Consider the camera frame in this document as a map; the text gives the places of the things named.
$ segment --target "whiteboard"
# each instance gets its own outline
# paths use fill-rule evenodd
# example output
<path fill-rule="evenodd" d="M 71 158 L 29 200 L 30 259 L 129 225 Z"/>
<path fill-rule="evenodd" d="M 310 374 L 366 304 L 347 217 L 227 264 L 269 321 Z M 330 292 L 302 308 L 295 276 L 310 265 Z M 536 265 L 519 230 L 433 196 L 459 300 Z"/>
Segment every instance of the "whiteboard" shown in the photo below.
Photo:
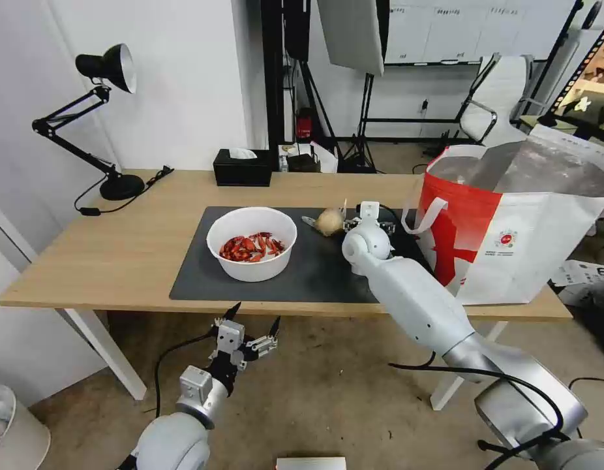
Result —
<path fill-rule="evenodd" d="M 386 64 L 546 59 L 575 0 L 391 0 Z"/>

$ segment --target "wooden table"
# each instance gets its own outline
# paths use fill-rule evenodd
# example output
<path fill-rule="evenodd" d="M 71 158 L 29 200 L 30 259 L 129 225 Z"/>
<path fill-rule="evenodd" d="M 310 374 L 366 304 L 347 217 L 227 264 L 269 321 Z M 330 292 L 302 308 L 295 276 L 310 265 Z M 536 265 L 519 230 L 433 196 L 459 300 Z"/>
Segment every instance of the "wooden table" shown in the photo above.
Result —
<path fill-rule="evenodd" d="M 154 173 L 128 172 L 144 179 Z M 93 310 L 221 313 L 229 308 L 230 302 L 169 299 L 206 207 L 324 208 L 339 206 L 345 198 L 351 207 L 362 200 L 378 200 L 393 207 L 402 207 L 407 200 L 416 207 L 420 188 L 421 176 L 415 175 L 301 173 L 274 173 L 268 188 L 218 187 L 212 172 L 177 170 L 121 211 L 75 220 L 0 296 L 0 305 L 66 309 L 128 391 L 142 399 L 145 385 Z M 108 201 L 98 204 L 101 208 L 118 205 Z M 550 289 L 526 305 L 483 305 L 467 310 L 472 320 L 497 322 L 489 334 L 492 339 L 507 321 L 571 318 Z M 243 302 L 240 313 L 322 317 L 385 314 L 380 304 L 303 302 Z"/>

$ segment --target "table leg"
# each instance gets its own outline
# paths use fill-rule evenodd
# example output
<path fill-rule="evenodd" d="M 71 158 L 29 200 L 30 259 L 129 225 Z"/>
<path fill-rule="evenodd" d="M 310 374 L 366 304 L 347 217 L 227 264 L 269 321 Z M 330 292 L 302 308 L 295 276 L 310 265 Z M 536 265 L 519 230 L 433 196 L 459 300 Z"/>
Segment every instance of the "table leg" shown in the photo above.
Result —
<path fill-rule="evenodd" d="M 483 329 L 480 334 L 491 341 L 495 341 L 498 339 L 498 336 L 500 336 L 507 323 L 508 322 L 496 322 L 487 329 Z M 445 373 L 444 378 L 441 379 L 439 385 L 437 385 L 437 388 L 434 389 L 434 392 L 430 396 L 432 409 L 435 411 L 442 410 L 445 404 L 452 398 L 452 395 L 459 389 L 463 381 L 464 379 L 462 377 L 459 377 L 454 373 Z"/>
<path fill-rule="evenodd" d="M 93 310 L 65 309 L 82 334 L 104 359 L 130 395 L 142 400 L 146 387 Z"/>

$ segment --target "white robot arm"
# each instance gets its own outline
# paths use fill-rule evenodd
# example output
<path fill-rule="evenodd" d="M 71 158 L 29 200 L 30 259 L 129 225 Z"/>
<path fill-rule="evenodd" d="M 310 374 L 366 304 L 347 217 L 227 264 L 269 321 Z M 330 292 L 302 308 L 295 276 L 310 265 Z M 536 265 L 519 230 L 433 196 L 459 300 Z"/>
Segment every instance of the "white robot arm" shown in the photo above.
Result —
<path fill-rule="evenodd" d="M 267 335 L 254 339 L 233 321 L 241 302 L 216 319 L 209 335 L 217 338 L 205 369 L 189 366 L 180 377 L 177 412 L 160 416 L 143 431 L 137 447 L 117 470 L 202 470 L 209 459 L 209 431 L 234 389 L 237 372 L 278 347 L 280 317 Z"/>
<path fill-rule="evenodd" d="M 342 252 L 352 271 L 368 279 L 373 295 L 402 330 L 469 381 L 479 382 L 483 376 L 465 369 L 478 369 L 516 377 L 538 388 L 560 411 L 561 432 L 567 435 L 575 431 L 587 412 L 550 371 L 525 352 L 493 343 L 475 332 L 463 306 L 419 263 L 388 258 L 390 243 L 378 226 L 379 210 L 377 202 L 361 203 L 361 222 L 347 233 Z M 507 449 L 531 443 L 559 421 L 540 394 L 508 379 L 494 382 L 475 403 L 479 415 Z M 584 439 L 561 442 L 554 437 L 538 442 L 521 456 L 535 460 L 539 468 L 604 468 L 604 443 Z"/>

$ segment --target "office chair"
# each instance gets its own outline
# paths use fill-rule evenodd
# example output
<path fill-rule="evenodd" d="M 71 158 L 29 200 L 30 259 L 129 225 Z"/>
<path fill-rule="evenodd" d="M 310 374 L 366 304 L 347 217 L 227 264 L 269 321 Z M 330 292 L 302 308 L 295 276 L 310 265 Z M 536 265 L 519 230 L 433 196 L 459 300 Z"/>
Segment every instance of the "office chair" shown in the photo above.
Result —
<path fill-rule="evenodd" d="M 531 75 L 530 56 L 482 57 L 480 71 L 457 116 L 461 130 L 487 147 L 526 140 L 528 136 L 512 126 L 510 119 L 522 101 L 544 107 L 524 97 Z"/>

